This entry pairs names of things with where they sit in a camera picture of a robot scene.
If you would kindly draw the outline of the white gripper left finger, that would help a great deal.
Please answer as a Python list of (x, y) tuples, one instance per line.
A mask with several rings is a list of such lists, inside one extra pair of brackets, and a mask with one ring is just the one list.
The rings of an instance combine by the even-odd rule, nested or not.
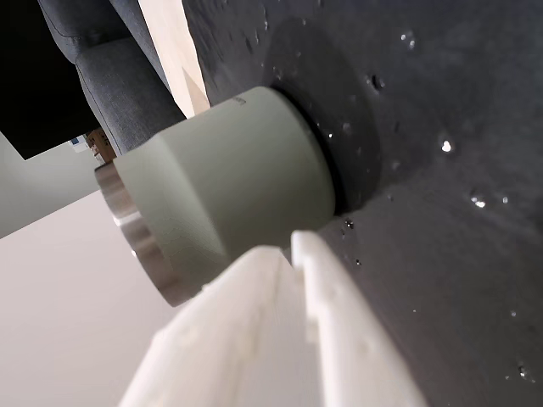
[(122, 406), (320, 406), (303, 289), (279, 248), (253, 248), (160, 328)]

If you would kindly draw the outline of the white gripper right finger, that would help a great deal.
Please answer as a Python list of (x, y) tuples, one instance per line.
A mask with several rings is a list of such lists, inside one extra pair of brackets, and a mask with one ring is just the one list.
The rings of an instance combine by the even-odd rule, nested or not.
[(291, 247), (316, 334), (324, 405), (426, 405), (394, 341), (331, 248), (312, 231), (295, 231)]

